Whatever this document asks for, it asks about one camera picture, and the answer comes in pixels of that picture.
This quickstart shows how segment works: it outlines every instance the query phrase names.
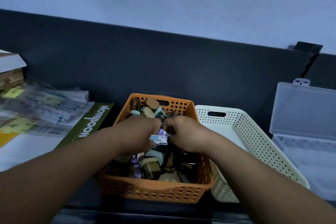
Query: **orange plastic basket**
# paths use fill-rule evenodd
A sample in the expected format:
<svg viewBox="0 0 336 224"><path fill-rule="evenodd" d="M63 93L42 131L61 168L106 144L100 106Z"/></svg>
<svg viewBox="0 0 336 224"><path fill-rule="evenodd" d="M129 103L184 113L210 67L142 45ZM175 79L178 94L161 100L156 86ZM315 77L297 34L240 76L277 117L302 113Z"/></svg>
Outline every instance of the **orange plastic basket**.
<svg viewBox="0 0 336 224"><path fill-rule="evenodd" d="M168 101L169 105L162 105L166 111L178 110L182 115L189 116L199 122L195 105L191 100L133 93L129 96L113 125L126 119L130 111L130 101L134 97L139 97L141 101L148 97L155 97L159 101ZM209 159L201 154L199 154L197 184L112 176L107 175L108 168L109 166L106 165L97 173L102 192L126 198L195 204L204 192L212 187L214 182Z"/></svg>

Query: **yellow sticky note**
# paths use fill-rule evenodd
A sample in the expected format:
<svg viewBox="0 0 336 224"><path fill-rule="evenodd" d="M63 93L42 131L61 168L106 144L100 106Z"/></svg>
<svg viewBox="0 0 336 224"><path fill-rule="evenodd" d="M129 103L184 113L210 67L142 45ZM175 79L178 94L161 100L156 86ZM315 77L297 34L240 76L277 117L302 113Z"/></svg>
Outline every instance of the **yellow sticky note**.
<svg viewBox="0 0 336 224"><path fill-rule="evenodd" d="M5 133L0 131L0 148L19 134L16 132Z"/></svg>
<svg viewBox="0 0 336 224"><path fill-rule="evenodd" d="M58 105L59 103L62 102L62 100L63 99L60 97L46 95L40 100L40 103L48 105Z"/></svg>
<svg viewBox="0 0 336 224"><path fill-rule="evenodd" d="M16 118L0 128L3 133L24 133L34 125L34 122L25 118Z"/></svg>
<svg viewBox="0 0 336 224"><path fill-rule="evenodd" d="M24 90L20 89L20 87L10 88L7 90L4 90L1 95L5 98L16 98L18 95L20 95Z"/></svg>

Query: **forearm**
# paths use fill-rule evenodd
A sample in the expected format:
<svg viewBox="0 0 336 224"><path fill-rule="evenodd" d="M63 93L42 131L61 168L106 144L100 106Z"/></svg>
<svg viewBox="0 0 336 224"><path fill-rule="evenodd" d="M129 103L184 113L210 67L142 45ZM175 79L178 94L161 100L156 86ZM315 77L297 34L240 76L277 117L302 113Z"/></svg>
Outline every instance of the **forearm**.
<svg viewBox="0 0 336 224"><path fill-rule="evenodd" d="M90 176L118 154L111 137L97 132L0 173L2 222L38 223L52 218Z"/></svg>
<svg viewBox="0 0 336 224"><path fill-rule="evenodd" d="M239 201L256 221L334 222L336 210L328 203L227 138L213 133L206 154L217 164Z"/></svg>

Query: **plastic case lid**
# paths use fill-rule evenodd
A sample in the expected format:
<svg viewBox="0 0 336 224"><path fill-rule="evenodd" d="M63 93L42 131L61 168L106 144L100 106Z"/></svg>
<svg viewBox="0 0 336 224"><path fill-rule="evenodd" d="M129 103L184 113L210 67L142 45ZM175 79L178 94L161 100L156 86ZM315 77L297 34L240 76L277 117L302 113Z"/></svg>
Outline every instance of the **plastic case lid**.
<svg viewBox="0 0 336 224"><path fill-rule="evenodd" d="M269 131L336 141L336 90L278 83Z"/></svg>

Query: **person's left hand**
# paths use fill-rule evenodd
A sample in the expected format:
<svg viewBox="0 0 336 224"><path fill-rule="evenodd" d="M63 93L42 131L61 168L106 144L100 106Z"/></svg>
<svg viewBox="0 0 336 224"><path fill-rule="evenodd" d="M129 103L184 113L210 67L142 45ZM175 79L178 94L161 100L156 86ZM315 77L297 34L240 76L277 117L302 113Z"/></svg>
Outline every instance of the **person's left hand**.
<svg viewBox="0 0 336 224"><path fill-rule="evenodd" d="M113 145L118 148L119 154L135 155L155 147L155 142L149 140L149 137L156 135L160 127L160 119L131 116L111 128L102 129L101 132L112 136Z"/></svg>

